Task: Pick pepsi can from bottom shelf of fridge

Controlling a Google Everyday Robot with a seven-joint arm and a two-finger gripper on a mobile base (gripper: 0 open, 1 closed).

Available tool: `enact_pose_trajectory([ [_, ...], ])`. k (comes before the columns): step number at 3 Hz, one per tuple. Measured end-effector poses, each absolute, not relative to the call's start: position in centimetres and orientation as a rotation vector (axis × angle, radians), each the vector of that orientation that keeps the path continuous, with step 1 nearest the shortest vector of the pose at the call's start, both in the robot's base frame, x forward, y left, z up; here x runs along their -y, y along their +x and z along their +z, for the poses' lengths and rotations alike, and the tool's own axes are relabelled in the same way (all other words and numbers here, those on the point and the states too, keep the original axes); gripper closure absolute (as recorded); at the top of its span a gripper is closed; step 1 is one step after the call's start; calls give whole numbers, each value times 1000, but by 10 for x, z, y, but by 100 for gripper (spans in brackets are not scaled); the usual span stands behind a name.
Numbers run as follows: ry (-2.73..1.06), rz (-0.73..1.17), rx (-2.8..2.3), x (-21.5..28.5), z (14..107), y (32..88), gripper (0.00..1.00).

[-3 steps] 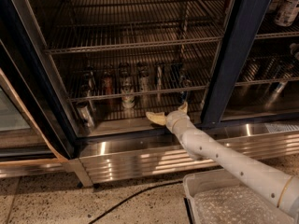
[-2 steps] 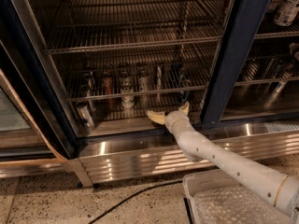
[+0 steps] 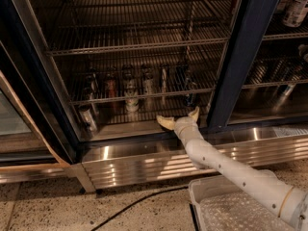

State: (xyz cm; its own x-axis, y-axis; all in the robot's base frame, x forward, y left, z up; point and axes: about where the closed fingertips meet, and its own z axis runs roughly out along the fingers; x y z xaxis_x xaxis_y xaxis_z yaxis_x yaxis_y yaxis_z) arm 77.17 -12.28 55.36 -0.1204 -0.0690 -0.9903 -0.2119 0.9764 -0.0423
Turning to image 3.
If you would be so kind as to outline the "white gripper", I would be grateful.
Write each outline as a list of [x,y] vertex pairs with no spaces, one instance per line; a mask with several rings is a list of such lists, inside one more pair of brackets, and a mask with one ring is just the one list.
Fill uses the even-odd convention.
[[189,116],[181,117],[176,122],[174,117],[164,117],[162,115],[157,115],[157,122],[164,128],[168,130],[173,130],[181,142],[187,142],[192,139],[203,139],[201,133],[199,132],[198,125],[196,121],[199,118],[200,109],[198,106],[195,107],[193,111],[189,113]]

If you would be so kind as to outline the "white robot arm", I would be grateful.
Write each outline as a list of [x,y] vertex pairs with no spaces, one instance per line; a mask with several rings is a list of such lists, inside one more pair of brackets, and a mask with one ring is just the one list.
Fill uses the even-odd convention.
[[178,119],[156,116],[176,134],[196,168],[215,169],[295,231],[308,231],[308,193],[220,153],[201,135],[198,118],[199,107]]

